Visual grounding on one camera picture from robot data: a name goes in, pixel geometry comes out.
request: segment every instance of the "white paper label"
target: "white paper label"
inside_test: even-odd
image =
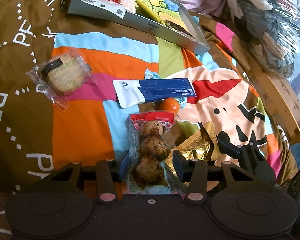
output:
[[[126,13],[124,6],[119,3],[115,3],[107,0],[81,0],[81,1],[99,7],[101,9],[107,10],[109,12],[112,12],[113,14],[117,15],[121,19],[123,19]]]

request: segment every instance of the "red label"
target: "red label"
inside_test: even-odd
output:
[[[153,111],[141,114],[131,114],[130,119],[133,120],[134,127],[140,130],[146,122],[157,121],[163,126],[169,128],[174,123],[174,113],[166,111]]]

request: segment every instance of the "orange fruit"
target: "orange fruit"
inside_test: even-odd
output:
[[[177,114],[180,110],[180,106],[178,101],[174,98],[166,98],[160,104],[159,110],[165,110]]]

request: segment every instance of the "open box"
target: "open box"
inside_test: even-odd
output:
[[[186,48],[197,55],[202,55],[209,50],[200,28],[190,16],[186,8],[175,0],[142,0],[152,8],[163,20],[170,20],[184,27],[197,41],[184,36],[177,31],[163,26],[147,17],[125,11],[118,15],[117,4],[102,3],[97,0],[70,0],[68,13],[104,19],[127,27],[131,27],[164,40],[170,41],[180,47]]]

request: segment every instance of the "colorful blanket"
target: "colorful blanket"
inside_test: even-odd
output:
[[[208,17],[199,25],[210,46],[200,57],[141,31],[68,15],[64,0],[0,0],[0,239],[11,235],[4,209],[12,194],[69,162],[94,165],[129,148],[128,116],[148,106],[121,109],[112,80],[142,79],[146,69],[194,84],[198,97],[172,129],[177,145],[198,122],[212,122],[234,145],[257,144],[278,183],[296,173],[284,131],[243,71],[249,66],[237,36]],[[98,85],[85,84],[62,112],[25,73],[67,47],[79,49]],[[216,164],[229,159],[220,154]]]

